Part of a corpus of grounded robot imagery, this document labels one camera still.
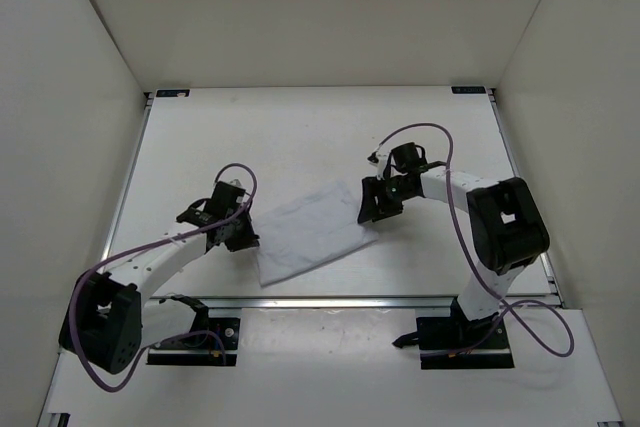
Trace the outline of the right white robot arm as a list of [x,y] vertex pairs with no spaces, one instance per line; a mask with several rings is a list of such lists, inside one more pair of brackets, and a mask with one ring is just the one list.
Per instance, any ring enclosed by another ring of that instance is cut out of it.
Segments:
[[451,354],[477,345],[493,333],[499,307],[514,280],[550,244],[549,234],[526,182],[519,177],[487,180],[452,171],[444,161],[430,162],[423,147],[409,142],[387,154],[373,152],[377,172],[363,178],[357,221],[378,222],[402,213],[414,198],[438,200],[451,213],[467,214],[473,245],[472,274],[451,303],[450,313],[427,321],[414,338],[395,341],[403,347],[434,336],[435,349]]

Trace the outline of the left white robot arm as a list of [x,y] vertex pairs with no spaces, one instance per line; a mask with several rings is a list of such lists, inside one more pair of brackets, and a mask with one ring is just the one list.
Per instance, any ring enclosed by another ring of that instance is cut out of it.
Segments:
[[218,181],[211,196],[191,203],[159,240],[82,274],[61,327],[60,347],[119,374],[139,351],[169,338],[178,336],[188,345],[203,342],[209,332],[204,304],[185,294],[159,300],[157,292],[215,247],[236,252],[258,246],[250,216],[254,194],[239,181]]

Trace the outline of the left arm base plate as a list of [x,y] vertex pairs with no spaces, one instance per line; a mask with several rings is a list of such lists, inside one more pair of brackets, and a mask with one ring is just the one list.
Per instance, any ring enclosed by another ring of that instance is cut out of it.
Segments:
[[235,367],[241,334],[239,309],[210,309],[208,330],[197,335],[156,343],[147,350],[146,364],[171,367]]

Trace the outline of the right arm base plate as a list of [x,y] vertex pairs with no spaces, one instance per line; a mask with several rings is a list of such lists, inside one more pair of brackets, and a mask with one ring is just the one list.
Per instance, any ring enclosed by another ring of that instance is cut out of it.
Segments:
[[451,317],[418,317],[416,324],[422,370],[515,367],[503,320],[468,327]]

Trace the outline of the white skirt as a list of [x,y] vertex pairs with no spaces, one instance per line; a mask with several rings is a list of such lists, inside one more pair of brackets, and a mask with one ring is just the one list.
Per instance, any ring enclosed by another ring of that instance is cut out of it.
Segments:
[[358,213],[356,197],[336,181],[256,218],[260,285],[287,281],[376,242],[379,234],[360,225]]

